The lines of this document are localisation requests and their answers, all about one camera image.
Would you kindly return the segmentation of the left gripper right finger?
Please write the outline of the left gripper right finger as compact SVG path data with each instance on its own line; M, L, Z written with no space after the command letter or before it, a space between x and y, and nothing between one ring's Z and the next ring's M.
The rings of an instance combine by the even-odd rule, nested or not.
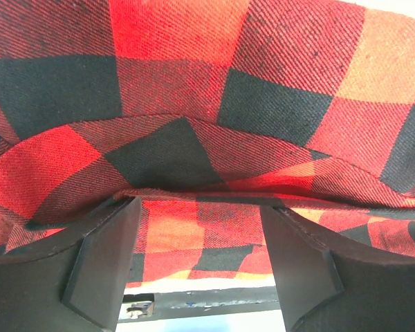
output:
M261 224L287 331L415 331L415 257L264 205Z

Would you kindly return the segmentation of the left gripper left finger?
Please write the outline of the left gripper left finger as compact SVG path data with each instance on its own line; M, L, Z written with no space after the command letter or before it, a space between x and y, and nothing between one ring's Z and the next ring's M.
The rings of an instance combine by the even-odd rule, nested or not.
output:
M109 201L0 255L0 331L115 331L141 209Z

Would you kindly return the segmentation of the red black plaid shirt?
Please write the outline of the red black plaid shirt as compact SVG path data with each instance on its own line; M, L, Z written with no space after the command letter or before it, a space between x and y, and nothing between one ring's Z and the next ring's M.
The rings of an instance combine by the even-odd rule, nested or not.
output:
M415 257L415 18L0 1L0 255L135 195L129 287L268 276L264 203Z

